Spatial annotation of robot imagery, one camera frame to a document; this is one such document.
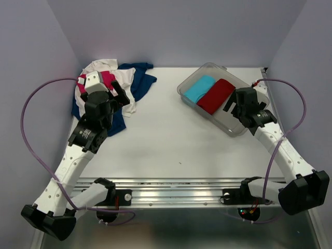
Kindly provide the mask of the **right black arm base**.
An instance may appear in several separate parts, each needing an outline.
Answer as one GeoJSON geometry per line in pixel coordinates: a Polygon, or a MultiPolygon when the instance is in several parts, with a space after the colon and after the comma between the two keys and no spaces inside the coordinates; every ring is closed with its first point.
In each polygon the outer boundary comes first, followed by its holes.
{"type": "Polygon", "coordinates": [[[223,204],[225,205],[249,205],[249,204],[263,204],[262,198],[254,197],[248,190],[241,190],[240,188],[226,188],[223,189],[222,195],[223,204]]]}

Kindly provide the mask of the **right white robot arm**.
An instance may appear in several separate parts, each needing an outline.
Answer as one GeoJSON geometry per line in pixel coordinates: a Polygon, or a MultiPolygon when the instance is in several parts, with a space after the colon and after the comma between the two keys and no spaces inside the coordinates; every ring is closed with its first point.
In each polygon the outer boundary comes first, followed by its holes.
{"type": "Polygon", "coordinates": [[[271,162],[280,168],[285,182],[269,181],[266,177],[242,180],[237,189],[224,191],[224,204],[278,203],[288,215],[295,215],[321,206],[327,194],[329,176],[317,171],[296,151],[284,136],[275,116],[259,102],[252,87],[236,89],[224,107],[228,111],[235,104],[232,114],[247,128],[271,154],[271,162]]]}

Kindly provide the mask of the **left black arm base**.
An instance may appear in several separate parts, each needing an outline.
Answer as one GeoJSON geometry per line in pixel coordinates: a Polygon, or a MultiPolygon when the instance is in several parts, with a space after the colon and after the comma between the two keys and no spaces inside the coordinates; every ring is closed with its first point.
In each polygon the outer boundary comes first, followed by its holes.
{"type": "Polygon", "coordinates": [[[101,194],[101,197],[94,201],[93,206],[131,206],[132,190],[131,189],[113,189],[107,190],[101,194]]]}

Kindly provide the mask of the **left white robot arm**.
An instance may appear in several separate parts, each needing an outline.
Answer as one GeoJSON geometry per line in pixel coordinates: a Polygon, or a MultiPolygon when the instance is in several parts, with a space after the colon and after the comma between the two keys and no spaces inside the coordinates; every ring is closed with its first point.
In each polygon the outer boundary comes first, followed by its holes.
{"type": "Polygon", "coordinates": [[[116,196],[116,185],[105,178],[96,179],[74,198],[72,193],[83,170],[98,152],[112,127],[113,114],[129,104],[126,92],[117,81],[111,83],[116,95],[100,81],[85,80],[85,114],[68,139],[64,155],[56,171],[52,171],[36,153],[37,161],[51,174],[45,190],[21,211],[34,228],[60,241],[69,237],[77,220],[86,211],[95,211],[116,219],[122,211],[116,196]]]}

